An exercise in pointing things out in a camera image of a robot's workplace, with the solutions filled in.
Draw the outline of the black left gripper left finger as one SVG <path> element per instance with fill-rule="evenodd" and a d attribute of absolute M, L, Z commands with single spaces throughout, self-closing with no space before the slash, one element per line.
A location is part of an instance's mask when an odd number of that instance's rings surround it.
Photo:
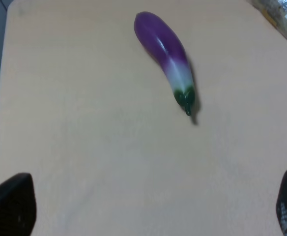
<path fill-rule="evenodd" d="M 36 222 L 33 179 L 18 173 L 0 184 L 0 236 L 29 236 Z"/>

